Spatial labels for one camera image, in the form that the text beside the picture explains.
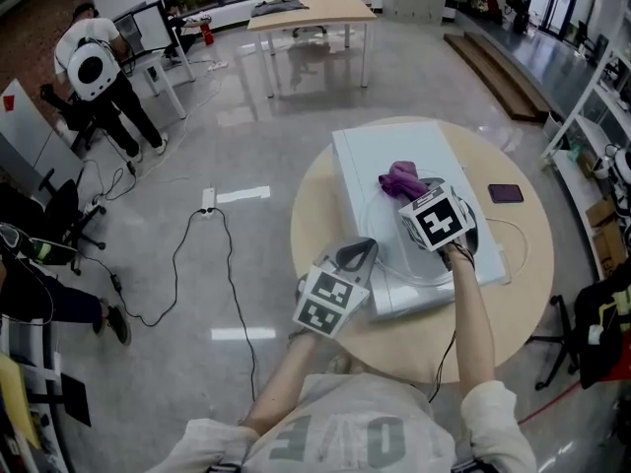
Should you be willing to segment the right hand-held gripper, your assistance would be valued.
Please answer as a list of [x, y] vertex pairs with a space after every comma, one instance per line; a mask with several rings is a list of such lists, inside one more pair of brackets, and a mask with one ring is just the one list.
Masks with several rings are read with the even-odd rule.
[[472, 207], [440, 177], [422, 177], [420, 184], [424, 195], [415, 200], [402, 194], [396, 198], [406, 263], [420, 264], [454, 242], [476, 255], [479, 234]]

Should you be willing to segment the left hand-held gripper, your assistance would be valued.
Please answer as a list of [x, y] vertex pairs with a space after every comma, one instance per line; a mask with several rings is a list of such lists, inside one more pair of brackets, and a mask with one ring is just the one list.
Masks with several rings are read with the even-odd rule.
[[300, 281], [293, 321], [334, 338], [369, 298], [369, 279], [379, 254], [371, 237], [337, 241], [323, 251]]

